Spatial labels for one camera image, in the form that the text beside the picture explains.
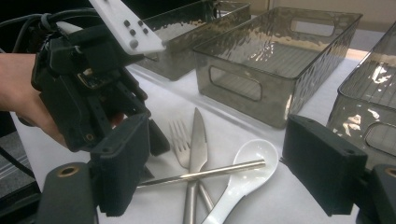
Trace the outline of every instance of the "silverware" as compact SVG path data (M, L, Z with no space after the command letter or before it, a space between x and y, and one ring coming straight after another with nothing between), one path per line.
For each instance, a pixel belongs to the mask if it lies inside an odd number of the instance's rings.
M208 178L217 175L228 175L237 172L243 172L247 170L259 169L265 166L265 160L257 160L257 161L247 161L238 163L235 165L224 166L212 170L202 171L198 173L186 174L186 175L178 175L173 177L168 177L164 179L152 180L148 182L141 183L137 186L139 189L150 187L150 186L158 186L158 185L167 185L167 184L176 184L185 181L198 180L202 178Z
M190 173L200 172L207 162L207 143L205 136L204 119L198 108L194 111L194 122L192 126ZM195 207L197 199L198 180L189 181L186 191L186 202L184 206L184 224L195 223Z
M186 169L190 169L191 138L183 121L177 120L170 123L172 143L178 163ZM205 202L208 212L212 211L214 204L202 181L198 181L199 193Z

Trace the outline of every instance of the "spoon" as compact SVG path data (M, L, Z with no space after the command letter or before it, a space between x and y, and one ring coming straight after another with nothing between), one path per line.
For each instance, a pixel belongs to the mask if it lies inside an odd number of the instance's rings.
M255 139L245 143L236 154L233 164L258 159L265 160L265 167L230 175L227 189L203 224L223 223L244 196L263 185L272 176L279 158L275 147L265 140Z

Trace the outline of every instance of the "metal knife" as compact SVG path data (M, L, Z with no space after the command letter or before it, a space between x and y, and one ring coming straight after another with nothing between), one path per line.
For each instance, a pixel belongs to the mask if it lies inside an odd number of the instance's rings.
M191 152L190 152L190 173L200 172L207 162L207 142L204 119L198 108L194 111L194 122L192 126ZM189 181L186 191L186 202L184 206L184 224L194 224L196 215L195 207L198 192L198 180Z

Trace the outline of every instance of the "clear plastic container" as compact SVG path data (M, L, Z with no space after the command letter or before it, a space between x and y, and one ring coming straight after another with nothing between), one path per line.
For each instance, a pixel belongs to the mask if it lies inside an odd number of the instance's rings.
M396 22L339 87L327 127L368 154L367 168L396 165Z
M201 94L276 128L345 58L361 14L277 7L194 48Z
M137 63L170 80L195 68L191 48L250 20L249 3L200 1L143 22L163 40L166 50Z

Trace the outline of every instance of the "fork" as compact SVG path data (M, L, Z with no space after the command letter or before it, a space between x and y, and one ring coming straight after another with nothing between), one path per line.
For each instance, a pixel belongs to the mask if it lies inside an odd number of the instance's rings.
M178 163L185 168L190 167L190 152L191 152L191 138L187 134L187 128L182 121L173 121L169 124L172 135L172 143L174 151L177 156ZM201 197L204 199L205 206L208 212L212 211L214 204L204 186L204 183L198 181L198 189Z

